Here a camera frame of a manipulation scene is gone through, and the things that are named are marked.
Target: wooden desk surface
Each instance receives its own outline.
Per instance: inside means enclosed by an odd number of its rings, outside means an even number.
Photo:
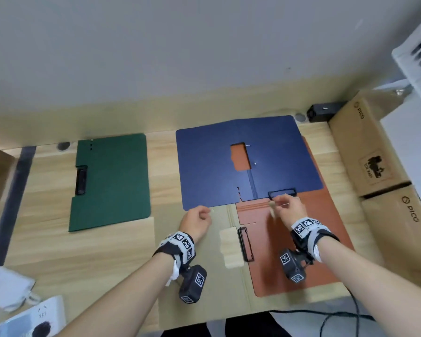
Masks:
[[[327,123],[301,124],[299,129],[315,156],[356,251],[382,264],[369,226],[346,175]],[[175,132],[146,134],[152,205],[181,203]],[[17,155],[20,149],[8,150]],[[76,181],[76,143],[65,152],[56,145],[37,147],[5,266],[36,279],[42,298],[61,294],[71,321],[96,299],[148,260],[154,249],[152,217],[69,233],[70,202]],[[317,301],[306,290],[302,302]],[[328,287],[324,298],[346,295]],[[159,329],[155,305],[143,331]]]

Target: gray wall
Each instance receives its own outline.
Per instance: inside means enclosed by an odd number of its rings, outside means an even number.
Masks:
[[[0,111],[381,72],[421,0],[0,0]]]

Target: person's right arm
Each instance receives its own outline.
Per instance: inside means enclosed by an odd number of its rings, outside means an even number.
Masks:
[[[299,219],[307,216],[299,198],[281,195],[275,212],[291,230]],[[321,260],[368,309],[389,336],[421,336],[421,288],[376,265],[325,236],[318,243]]]

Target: black pants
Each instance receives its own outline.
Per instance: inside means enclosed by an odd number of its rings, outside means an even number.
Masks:
[[[269,312],[254,313],[252,315],[226,319],[226,337],[239,337],[244,334],[261,337],[292,337],[271,316]],[[183,326],[181,328],[164,331],[162,337],[210,337],[206,323]]]

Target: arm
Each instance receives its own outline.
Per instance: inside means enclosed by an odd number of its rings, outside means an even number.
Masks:
[[[275,212],[291,230],[307,216],[299,198],[274,198]],[[281,203],[288,203],[282,208]],[[318,243],[321,260],[368,309],[390,336],[421,336],[421,288],[361,257],[331,237]]]
[[[189,210],[179,230],[197,243],[212,223],[210,209]],[[59,337],[133,337],[139,331],[173,272],[171,255],[155,254],[142,267],[117,284],[70,324]]]

